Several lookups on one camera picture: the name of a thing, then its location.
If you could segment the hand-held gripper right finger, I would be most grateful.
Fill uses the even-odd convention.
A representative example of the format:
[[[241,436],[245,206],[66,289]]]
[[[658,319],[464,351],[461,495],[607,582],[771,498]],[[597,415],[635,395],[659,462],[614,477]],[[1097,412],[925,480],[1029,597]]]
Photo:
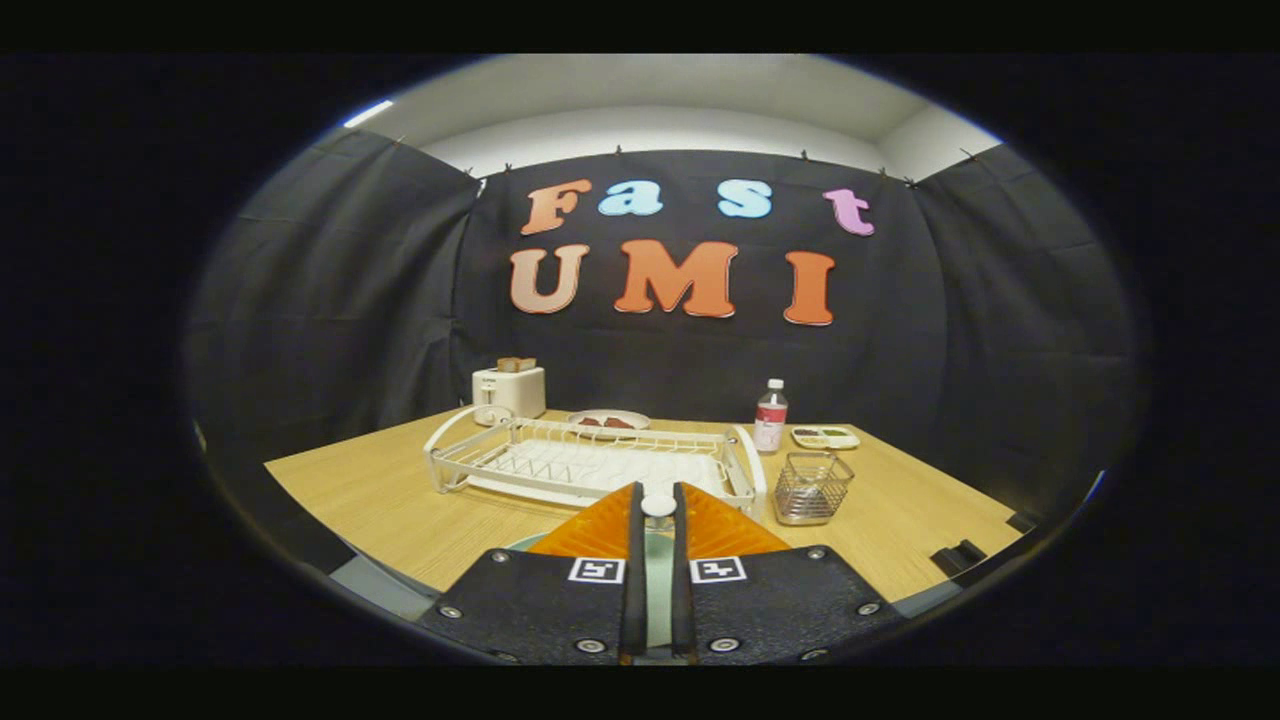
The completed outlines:
[[[831,547],[790,547],[748,515],[673,487],[672,653],[689,664],[824,662],[906,618]]]

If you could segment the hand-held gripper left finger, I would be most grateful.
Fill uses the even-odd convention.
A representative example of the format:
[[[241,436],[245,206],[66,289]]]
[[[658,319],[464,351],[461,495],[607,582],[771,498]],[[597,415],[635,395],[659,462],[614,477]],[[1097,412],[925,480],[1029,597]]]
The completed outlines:
[[[648,647],[644,497],[625,486],[527,551],[488,550],[420,625],[512,664],[630,664]]]

